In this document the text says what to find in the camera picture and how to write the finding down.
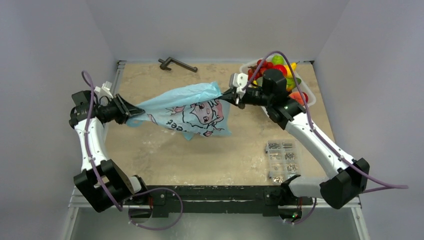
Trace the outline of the light blue plastic bag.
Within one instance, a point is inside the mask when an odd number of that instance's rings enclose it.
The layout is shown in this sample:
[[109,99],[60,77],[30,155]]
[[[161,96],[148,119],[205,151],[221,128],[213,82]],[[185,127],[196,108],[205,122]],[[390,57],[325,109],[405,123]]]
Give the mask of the light blue plastic bag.
[[197,83],[164,92],[136,106],[145,110],[143,123],[181,132],[186,140],[201,137],[230,136],[230,103],[220,100],[217,82]]

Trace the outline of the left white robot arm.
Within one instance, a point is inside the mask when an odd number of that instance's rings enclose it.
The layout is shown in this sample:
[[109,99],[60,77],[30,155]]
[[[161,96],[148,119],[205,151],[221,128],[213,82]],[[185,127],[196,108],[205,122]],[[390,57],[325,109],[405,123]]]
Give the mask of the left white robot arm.
[[138,205],[146,203],[149,191],[138,175],[126,175],[109,157],[105,146],[105,127],[115,121],[123,125],[131,117],[145,113],[119,94],[100,104],[97,94],[83,90],[71,96],[75,106],[70,112],[69,125],[78,135],[81,153],[81,172],[73,177],[76,188],[92,208],[101,213],[130,198]]

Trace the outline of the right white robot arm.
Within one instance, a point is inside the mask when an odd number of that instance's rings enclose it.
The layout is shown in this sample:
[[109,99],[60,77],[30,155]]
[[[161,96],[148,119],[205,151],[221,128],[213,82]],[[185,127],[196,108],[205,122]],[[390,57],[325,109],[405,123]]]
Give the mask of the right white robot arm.
[[234,73],[229,89],[221,100],[243,109],[245,105],[266,109],[268,117],[297,139],[318,161],[326,179],[295,175],[281,184],[280,196],[288,204],[300,197],[319,198],[334,209],[341,209],[362,194],[368,183],[370,165],[364,159],[355,159],[342,150],[312,121],[306,107],[289,96],[287,80],[277,69],[264,72],[261,87],[249,87],[248,75]]

